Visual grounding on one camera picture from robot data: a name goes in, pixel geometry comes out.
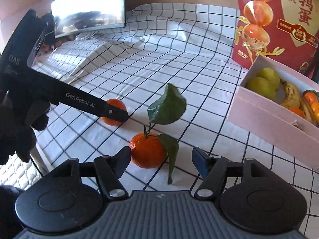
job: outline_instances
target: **checkered tablecloth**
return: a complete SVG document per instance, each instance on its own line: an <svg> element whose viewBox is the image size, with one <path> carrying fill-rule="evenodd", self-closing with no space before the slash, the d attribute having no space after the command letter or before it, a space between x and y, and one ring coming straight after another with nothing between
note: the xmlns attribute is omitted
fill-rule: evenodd
<svg viewBox="0 0 319 239"><path fill-rule="evenodd" d="M53 167L114 155L148 124L147 107L173 83L187 99L184 115L154 129L179 139L173 184L168 164L141 169L132 162L120 178L126 190L190 190L202 182L192 164L194 146L236 162L253 157L299 190L308 202L300 231L319 237L319 172L226 120L237 85L247 72L230 57L239 11L233 8L159 3L128 12L127 26L80 34L47 58L37 71L104 100L121 99L130 118L120 127L60 104L52 107L39 146ZM83 182L97 188L94 179ZM239 179L228 179L229 188Z"/></svg>

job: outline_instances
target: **open pink box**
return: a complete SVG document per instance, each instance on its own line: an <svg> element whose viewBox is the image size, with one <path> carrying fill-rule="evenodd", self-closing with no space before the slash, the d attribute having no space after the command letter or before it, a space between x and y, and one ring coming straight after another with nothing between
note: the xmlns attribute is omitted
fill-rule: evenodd
<svg viewBox="0 0 319 239"><path fill-rule="evenodd" d="M281 78L295 84L300 95L305 90L319 91L319 85L306 76L273 59L258 56L235 92L228 120L307 166L318 169L319 128L276 102L245 88L247 80L265 67L275 69ZM294 121L300 129L291 124Z"/></svg>

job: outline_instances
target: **screw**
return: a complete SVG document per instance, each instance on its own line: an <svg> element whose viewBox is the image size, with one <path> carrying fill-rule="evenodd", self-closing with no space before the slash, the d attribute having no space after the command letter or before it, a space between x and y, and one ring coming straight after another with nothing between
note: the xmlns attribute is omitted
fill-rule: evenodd
<svg viewBox="0 0 319 239"><path fill-rule="evenodd" d="M121 189L114 189L110 191L110 196L114 198L119 198L125 195L125 191Z"/></svg>
<svg viewBox="0 0 319 239"><path fill-rule="evenodd" d="M201 189L197 191L197 195L200 197L210 197L211 195L213 195L213 192L208 189Z"/></svg>

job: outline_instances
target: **tangerine with leaves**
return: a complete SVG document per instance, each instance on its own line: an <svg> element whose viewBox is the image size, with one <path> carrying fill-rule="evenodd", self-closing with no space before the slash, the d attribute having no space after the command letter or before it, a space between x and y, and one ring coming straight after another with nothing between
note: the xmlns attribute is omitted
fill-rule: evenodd
<svg viewBox="0 0 319 239"><path fill-rule="evenodd" d="M165 161L167 152L156 134L138 133L130 141L132 162L141 168L155 168Z"/></svg>
<svg viewBox="0 0 319 239"><path fill-rule="evenodd" d="M111 104L111 105L121 109L121 110L127 111L126 107L125 107L125 104L121 100L109 99L106 102L108 104ZM110 119L110 118L107 118L107 117L102 117L102 120L104 121L104 123L106 123L106 124L108 124L110 126L119 126L121 124L121 122L118 122L116 120L113 120L113 119Z"/></svg>

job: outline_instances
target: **mattress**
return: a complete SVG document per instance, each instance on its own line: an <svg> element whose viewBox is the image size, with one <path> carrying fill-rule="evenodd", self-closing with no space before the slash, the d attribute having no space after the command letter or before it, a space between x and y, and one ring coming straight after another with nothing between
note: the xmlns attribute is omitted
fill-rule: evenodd
<svg viewBox="0 0 319 239"><path fill-rule="evenodd" d="M0 185L11 185L27 190L41 178L31 160L24 163L17 154L10 156L8 162L0 165Z"/></svg>

